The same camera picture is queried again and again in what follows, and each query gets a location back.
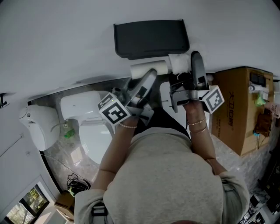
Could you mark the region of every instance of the green bottle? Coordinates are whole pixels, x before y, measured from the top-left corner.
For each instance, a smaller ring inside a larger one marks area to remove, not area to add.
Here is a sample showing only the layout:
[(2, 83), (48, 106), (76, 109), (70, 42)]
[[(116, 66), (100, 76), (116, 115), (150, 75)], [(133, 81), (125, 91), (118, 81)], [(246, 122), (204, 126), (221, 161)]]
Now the green bottle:
[(72, 128), (70, 131), (67, 131), (67, 133), (64, 135), (65, 138), (71, 138), (72, 136), (75, 135), (75, 129)]

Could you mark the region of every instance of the bracelet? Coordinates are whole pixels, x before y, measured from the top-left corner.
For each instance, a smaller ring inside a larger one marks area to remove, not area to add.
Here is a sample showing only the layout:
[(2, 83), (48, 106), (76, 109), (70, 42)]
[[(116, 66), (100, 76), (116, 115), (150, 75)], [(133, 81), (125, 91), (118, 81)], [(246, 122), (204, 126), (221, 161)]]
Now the bracelet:
[(131, 128), (131, 129), (137, 128), (137, 126), (134, 126), (134, 127), (132, 127), (132, 126), (126, 126), (126, 125), (124, 125), (124, 124), (122, 124), (122, 123), (119, 123), (119, 125), (120, 125), (120, 126), (123, 126), (124, 128)]
[(193, 133), (193, 134), (199, 134), (199, 133), (202, 133), (203, 131), (205, 131), (207, 129), (207, 125), (205, 128), (203, 128), (201, 131), (199, 132), (192, 132), (191, 130), (189, 131), (190, 133)]
[(192, 124), (190, 124), (190, 123), (188, 122), (188, 125), (196, 125), (196, 124), (200, 124), (200, 123), (202, 123), (203, 121), (206, 121), (206, 118), (205, 118), (205, 119), (203, 119), (202, 121), (199, 121), (199, 122), (196, 122), (196, 123), (192, 123)]

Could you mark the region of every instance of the white toilet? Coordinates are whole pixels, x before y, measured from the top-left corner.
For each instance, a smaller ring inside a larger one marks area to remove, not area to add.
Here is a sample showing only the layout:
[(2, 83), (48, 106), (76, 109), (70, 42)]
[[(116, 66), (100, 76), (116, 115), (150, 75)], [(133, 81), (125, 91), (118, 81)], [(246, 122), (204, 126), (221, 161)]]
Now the white toilet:
[(111, 143), (113, 127), (103, 120), (97, 104), (108, 94), (106, 91), (89, 91), (61, 99), (64, 119), (76, 119), (79, 123), (80, 141), (85, 153), (100, 164)]
[(44, 151), (50, 148), (60, 136), (57, 112), (51, 107), (30, 105), (20, 110), (19, 121), (30, 131), (34, 145)]

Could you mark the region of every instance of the person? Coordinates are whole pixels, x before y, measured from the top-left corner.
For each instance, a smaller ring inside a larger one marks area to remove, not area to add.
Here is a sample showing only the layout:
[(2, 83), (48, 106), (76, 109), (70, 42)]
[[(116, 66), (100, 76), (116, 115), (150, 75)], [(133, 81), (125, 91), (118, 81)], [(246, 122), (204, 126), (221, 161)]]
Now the person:
[(134, 117), (118, 126), (92, 189), (76, 195), (76, 224), (240, 221), (249, 207), (246, 184), (216, 160), (202, 103), (184, 108), (191, 141), (161, 108), (144, 131)]

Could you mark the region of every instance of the toilet tank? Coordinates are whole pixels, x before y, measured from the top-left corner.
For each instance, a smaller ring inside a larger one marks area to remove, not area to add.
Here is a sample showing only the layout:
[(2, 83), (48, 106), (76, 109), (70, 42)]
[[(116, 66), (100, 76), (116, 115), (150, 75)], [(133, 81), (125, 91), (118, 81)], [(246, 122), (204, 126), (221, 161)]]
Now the toilet tank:
[(63, 118), (82, 121), (100, 117), (97, 104), (107, 93), (106, 91), (88, 91), (63, 97), (60, 102)]

